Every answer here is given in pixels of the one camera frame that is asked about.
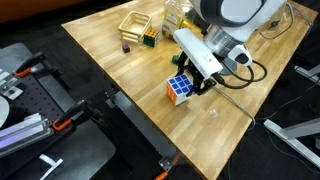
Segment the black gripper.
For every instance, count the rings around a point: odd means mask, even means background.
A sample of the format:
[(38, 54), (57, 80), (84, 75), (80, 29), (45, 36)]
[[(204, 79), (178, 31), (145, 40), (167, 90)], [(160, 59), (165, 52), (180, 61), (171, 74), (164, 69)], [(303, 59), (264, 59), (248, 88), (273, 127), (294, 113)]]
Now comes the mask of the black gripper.
[(182, 75), (184, 70), (187, 70), (194, 78), (192, 88), (187, 93), (187, 97), (193, 94), (200, 96), (216, 85), (216, 82), (212, 79), (203, 80), (202, 74), (196, 68), (195, 64), (188, 58), (185, 52), (180, 54), (179, 59), (176, 61), (176, 65), (178, 66), (177, 76)]

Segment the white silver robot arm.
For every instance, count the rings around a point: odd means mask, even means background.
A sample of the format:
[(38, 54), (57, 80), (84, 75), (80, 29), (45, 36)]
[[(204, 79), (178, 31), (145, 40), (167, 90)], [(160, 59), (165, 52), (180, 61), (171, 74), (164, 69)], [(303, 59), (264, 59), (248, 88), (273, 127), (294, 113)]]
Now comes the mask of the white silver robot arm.
[(215, 85), (213, 78), (222, 84), (221, 71), (228, 67), (225, 61), (249, 66), (252, 57), (244, 43), (286, 4), (286, 0), (189, 1), (209, 27), (202, 40), (188, 28), (174, 32), (182, 49), (177, 76), (185, 69), (193, 76), (193, 87), (186, 96), (206, 93)]

